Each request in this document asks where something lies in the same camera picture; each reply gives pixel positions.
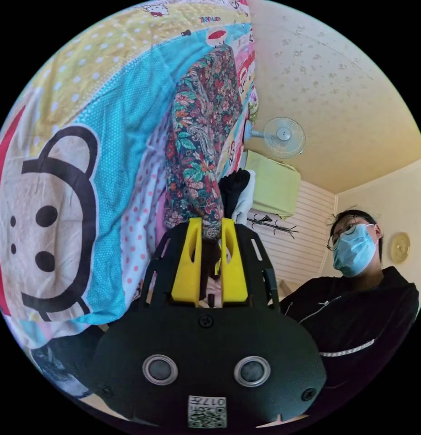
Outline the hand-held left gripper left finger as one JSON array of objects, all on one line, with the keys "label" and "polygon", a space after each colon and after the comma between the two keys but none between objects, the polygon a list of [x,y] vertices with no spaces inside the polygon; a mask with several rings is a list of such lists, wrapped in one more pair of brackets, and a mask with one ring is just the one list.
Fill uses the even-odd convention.
[{"label": "hand-held left gripper left finger", "polygon": [[171,296],[175,303],[198,303],[202,260],[202,219],[190,219]]}]

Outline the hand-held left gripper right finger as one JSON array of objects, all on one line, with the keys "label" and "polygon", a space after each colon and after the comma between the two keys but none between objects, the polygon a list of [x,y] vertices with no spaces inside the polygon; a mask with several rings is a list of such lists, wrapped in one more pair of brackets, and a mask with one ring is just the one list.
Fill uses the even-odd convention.
[{"label": "hand-held left gripper right finger", "polygon": [[235,224],[229,218],[222,219],[221,286],[223,303],[244,303],[247,300],[247,284]]}]

